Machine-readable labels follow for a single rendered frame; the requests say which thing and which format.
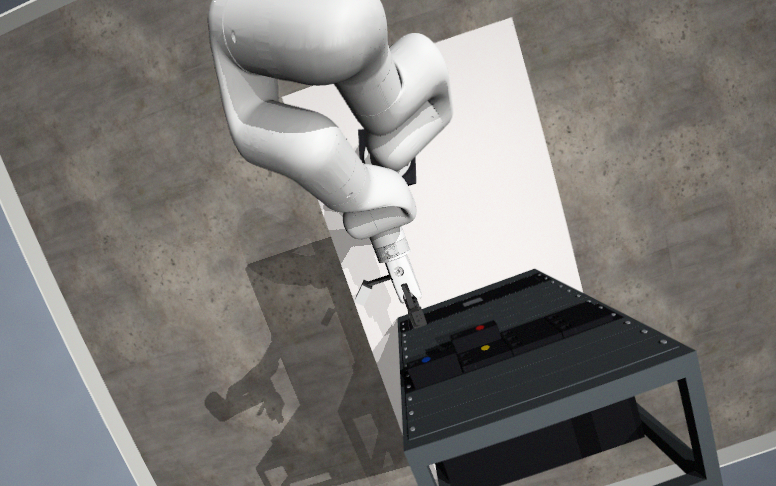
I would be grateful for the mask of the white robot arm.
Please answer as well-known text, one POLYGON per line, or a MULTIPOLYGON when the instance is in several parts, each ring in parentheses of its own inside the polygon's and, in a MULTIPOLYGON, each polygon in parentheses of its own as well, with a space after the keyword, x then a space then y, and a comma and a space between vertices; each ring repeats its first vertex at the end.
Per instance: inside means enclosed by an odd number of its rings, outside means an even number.
POLYGON ((437 46, 410 33, 389 48, 380 0, 212 0, 208 29, 240 155, 343 212, 348 234, 370 238, 378 261, 407 252, 402 226, 417 208, 402 175, 453 117, 437 46), (279 102, 277 79, 336 83, 369 132, 365 164, 331 119, 279 102))

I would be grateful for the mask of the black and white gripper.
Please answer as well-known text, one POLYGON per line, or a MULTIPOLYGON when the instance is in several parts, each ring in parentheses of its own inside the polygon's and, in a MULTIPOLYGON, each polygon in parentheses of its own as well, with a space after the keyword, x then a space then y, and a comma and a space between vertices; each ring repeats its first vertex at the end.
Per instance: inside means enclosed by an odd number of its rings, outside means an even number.
POLYGON ((416 329, 427 325, 427 322, 417 300, 418 297, 422 297, 422 293, 407 256, 410 251, 409 249, 401 255, 378 262, 385 263, 397 296, 402 304, 405 303, 413 328, 416 329), (397 269, 400 271, 397 272, 397 269))

